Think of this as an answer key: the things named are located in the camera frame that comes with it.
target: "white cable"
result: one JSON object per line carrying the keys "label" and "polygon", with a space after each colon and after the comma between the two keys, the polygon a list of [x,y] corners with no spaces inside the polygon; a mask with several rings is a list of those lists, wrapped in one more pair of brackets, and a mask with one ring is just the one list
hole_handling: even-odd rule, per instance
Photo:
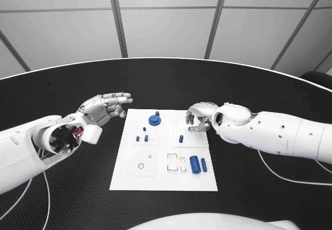
{"label": "white cable", "polygon": [[324,167],[323,167],[323,165],[318,163],[318,161],[317,160],[314,160],[316,161],[316,163],[320,165],[320,167],[329,172],[329,173],[332,173]]}
{"label": "white cable", "polygon": [[332,186],[332,184],[327,184],[327,183],[292,181],[292,180],[290,180],[290,179],[287,179],[287,178],[278,176],[278,175],[272,172],[272,170],[269,169],[269,167],[268,167],[268,165],[267,165],[267,163],[265,163],[265,161],[264,161],[264,159],[262,159],[262,156],[261,156],[261,152],[259,152],[259,151],[258,151],[258,154],[259,154],[259,157],[261,157],[261,160],[262,160],[262,163],[264,163],[265,167],[268,168],[268,170],[271,171],[271,173],[272,173],[278,178],[281,178],[282,180],[290,181],[290,182],[294,182],[294,183],[298,183],[298,184],[313,184],[313,185],[326,185],[326,186]]}
{"label": "white cable", "polygon": [[46,182],[46,186],[47,186],[47,196],[49,196],[49,209],[47,209],[47,217],[46,217],[46,221],[44,221],[44,225],[43,225],[43,230],[47,224],[47,220],[49,220],[49,216],[50,216],[50,189],[49,189],[49,182],[47,182],[47,178],[46,178],[46,173],[43,171],[43,177],[44,177],[44,182]]}
{"label": "white cable", "polygon": [[33,179],[28,180],[28,183],[25,185],[25,189],[18,197],[18,200],[15,201],[15,203],[12,204],[11,208],[7,210],[7,212],[2,214],[2,216],[0,217],[0,220],[5,217],[5,215],[8,214],[8,212],[11,211],[11,209],[15,207],[15,204],[18,203],[20,199],[23,198],[24,194],[25,194],[25,191],[27,191],[27,188],[30,186],[30,183],[31,183]]}

